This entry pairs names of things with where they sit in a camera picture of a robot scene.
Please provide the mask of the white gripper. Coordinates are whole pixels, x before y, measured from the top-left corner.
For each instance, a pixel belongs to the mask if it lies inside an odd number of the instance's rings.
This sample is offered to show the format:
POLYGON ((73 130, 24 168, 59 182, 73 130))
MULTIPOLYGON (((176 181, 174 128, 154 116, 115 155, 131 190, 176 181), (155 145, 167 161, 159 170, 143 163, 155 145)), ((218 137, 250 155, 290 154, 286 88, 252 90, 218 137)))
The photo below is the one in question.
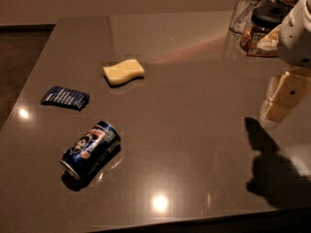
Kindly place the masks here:
POLYGON ((276 128, 311 93, 311 0, 299 0, 268 35, 257 44, 260 50, 276 50, 290 66, 274 75, 260 109, 259 123, 265 129, 276 128))

